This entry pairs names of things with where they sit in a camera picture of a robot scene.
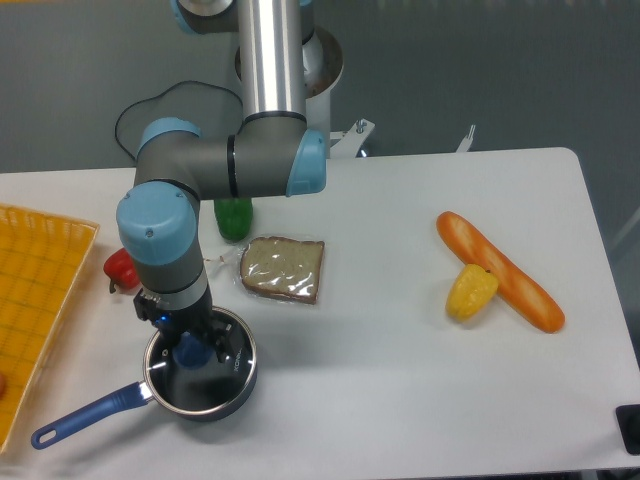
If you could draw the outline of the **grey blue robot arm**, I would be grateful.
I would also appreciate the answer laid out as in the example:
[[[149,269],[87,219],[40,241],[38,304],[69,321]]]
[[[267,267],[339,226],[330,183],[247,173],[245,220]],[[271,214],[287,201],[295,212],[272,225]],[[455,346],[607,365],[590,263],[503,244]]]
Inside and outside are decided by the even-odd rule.
[[[326,184],[323,135],[306,115],[303,48],[314,34],[308,1],[176,1],[182,29],[235,31],[240,43],[243,121],[225,140],[207,140],[188,121],[164,118],[144,131],[132,189],[116,221],[142,288],[134,305],[169,346],[184,335],[220,360],[243,337],[215,318],[198,239],[204,200],[293,196]]]

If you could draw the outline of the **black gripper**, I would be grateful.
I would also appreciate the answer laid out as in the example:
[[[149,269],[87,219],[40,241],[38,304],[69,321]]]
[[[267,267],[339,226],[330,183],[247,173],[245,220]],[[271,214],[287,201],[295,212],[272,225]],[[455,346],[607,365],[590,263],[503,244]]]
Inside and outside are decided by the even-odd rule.
[[[209,287],[195,303],[181,309],[161,307],[159,300],[153,300],[143,290],[136,294],[133,303],[137,317],[149,321],[160,333],[164,359],[176,358],[185,332],[198,339],[205,336],[213,306]],[[217,322],[212,341],[219,363],[235,358],[241,351],[241,327],[238,323]]]

